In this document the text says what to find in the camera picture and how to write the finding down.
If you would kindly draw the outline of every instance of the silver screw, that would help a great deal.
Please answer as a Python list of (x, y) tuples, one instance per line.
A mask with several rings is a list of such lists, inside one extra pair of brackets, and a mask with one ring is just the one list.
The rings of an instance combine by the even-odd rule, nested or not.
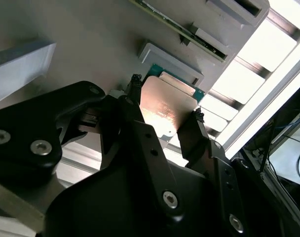
[(236, 231), (238, 231), (240, 234), (243, 233), (243, 225), (238, 218), (236, 218), (234, 215), (230, 214), (229, 221), (230, 221), (230, 224), (232, 225), (232, 227), (234, 227), (234, 229)]
[(90, 86), (90, 91), (92, 91), (92, 92), (95, 93), (95, 94), (99, 94), (99, 93), (100, 93), (99, 90), (96, 89), (96, 88), (93, 87), (93, 86)]
[(171, 209), (175, 209), (178, 206), (178, 199), (170, 191), (165, 191), (163, 193), (163, 200), (169, 206), (169, 208), (171, 208)]
[(11, 139), (11, 135), (4, 130), (0, 130), (0, 144), (7, 143)]
[(242, 164), (245, 168), (247, 168), (247, 169), (249, 168), (249, 167), (247, 166), (247, 164), (245, 163), (244, 160), (241, 159), (240, 162), (241, 162), (241, 164)]
[(214, 141), (214, 143), (215, 143), (216, 147), (218, 147), (219, 149), (221, 148), (221, 145), (218, 142)]
[(31, 144), (31, 151), (35, 155), (46, 156), (51, 152), (51, 150), (51, 144), (44, 140), (36, 140)]

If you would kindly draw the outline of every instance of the gray panel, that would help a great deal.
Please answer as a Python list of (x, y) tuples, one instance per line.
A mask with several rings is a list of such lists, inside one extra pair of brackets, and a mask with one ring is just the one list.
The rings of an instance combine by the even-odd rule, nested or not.
[(241, 25), (257, 25), (257, 18), (262, 18), (263, 2), (256, 0), (208, 0), (213, 2), (226, 14), (237, 20)]
[(194, 83), (197, 79), (195, 84), (199, 85), (204, 79), (204, 75), (200, 73), (198, 69), (185, 64), (151, 42), (145, 44), (145, 47), (139, 55), (139, 59), (142, 63), (148, 64), (150, 67), (153, 64), (157, 64), (189, 83)]
[(64, 189), (56, 175), (37, 189), (0, 183), (0, 209), (39, 233), (47, 209)]
[(13, 104), (32, 99), (33, 97), (42, 95), (52, 91), (52, 88), (46, 84), (47, 78), (43, 75), (35, 78), (33, 81), (10, 94), (0, 101), (0, 109), (11, 106)]
[(35, 41), (0, 52), (0, 101), (48, 71), (55, 44)]
[(0, 217), (0, 237), (35, 237), (36, 233), (14, 218)]

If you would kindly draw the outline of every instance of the black plastic part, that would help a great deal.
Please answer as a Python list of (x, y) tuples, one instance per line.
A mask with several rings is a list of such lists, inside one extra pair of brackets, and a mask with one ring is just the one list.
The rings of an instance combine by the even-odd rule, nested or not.
[(246, 221), (252, 234), (254, 236), (300, 237), (300, 226), (296, 219), (262, 181), (248, 155), (244, 151), (242, 155), (244, 159), (234, 158), (231, 164), (236, 173), (243, 205), (247, 210)]
[(107, 95), (101, 103), (104, 116), (101, 118), (101, 169), (109, 166), (118, 152), (118, 136), (120, 132), (120, 108), (118, 100)]
[[(209, 139), (200, 110), (190, 114), (178, 130), (178, 137), (183, 157), (189, 161), (186, 167), (208, 178), (218, 194), (217, 211), (222, 220), (222, 227), (233, 236), (249, 236), (234, 169), (225, 157), (222, 146)], [(230, 215), (240, 220), (243, 226), (242, 233), (232, 227)]]
[(169, 164), (187, 207), (183, 219), (166, 225), (148, 196), (148, 187), (124, 157), (63, 191), (50, 206), (43, 237), (222, 236), (214, 193), (200, 174)]
[[(0, 110), (0, 129), (11, 135), (9, 142), (0, 145), (0, 180), (30, 185), (50, 178), (72, 118), (104, 96), (98, 86), (81, 81)], [(35, 140), (49, 142), (52, 151), (35, 155), (30, 148)]]
[(128, 97), (136, 101), (138, 105), (140, 104), (141, 101), (141, 87), (142, 87), (142, 82), (141, 82), (142, 76), (140, 74), (134, 74), (131, 77), (131, 81), (127, 87), (127, 95)]
[(128, 121), (140, 121), (145, 122), (144, 117), (139, 108), (139, 104), (131, 100), (128, 96), (122, 95), (118, 99), (120, 108), (120, 121), (122, 123)]
[[(152, 205), (161, 213), (158, 217), (164, 223), (179, 222), (184, 214), (182, 196), (163, 153), (162, 147), (151, 125), (132, 121), (128, 122), (121, 130), (124, 150), (120, 154), (129, 157), (128, 162), (133, 162), (139, 169), (140, 176), (144, 179), (147, 188), (145, 195), (152, 198)], [(163, 201), (163, 193), (172, 192), (178, 199), (178, 206), (171, 209)]]

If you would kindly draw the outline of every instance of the blue cable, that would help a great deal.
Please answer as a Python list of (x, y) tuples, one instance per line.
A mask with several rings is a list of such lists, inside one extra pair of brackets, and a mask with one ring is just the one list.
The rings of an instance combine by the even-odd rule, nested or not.
[(299, 124), (299, 123), (300, 123), (300, 119), (298, 121), (296, 121), (296, 122), (290, 123), (290, 124), (285, 125), (285, 126), (276, 127), (276, 128), (285, 128), (285, 127), (293, 126), (293, 125), (296, 125), (296, 124)]

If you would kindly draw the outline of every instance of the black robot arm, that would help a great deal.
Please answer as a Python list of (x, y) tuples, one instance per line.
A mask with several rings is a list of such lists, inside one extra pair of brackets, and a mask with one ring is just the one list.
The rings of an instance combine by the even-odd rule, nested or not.
[[(0, 209), (42, 237), (300, 236), (252, 164), (209, 139), (200, 110), (178, 130), (188, 164), (167, 161), (138, 80), (118, 99), (82, 81), (0, 110)], [(101, 134), (101, 170), (64, 189), (62, 146), (87, 132)]]

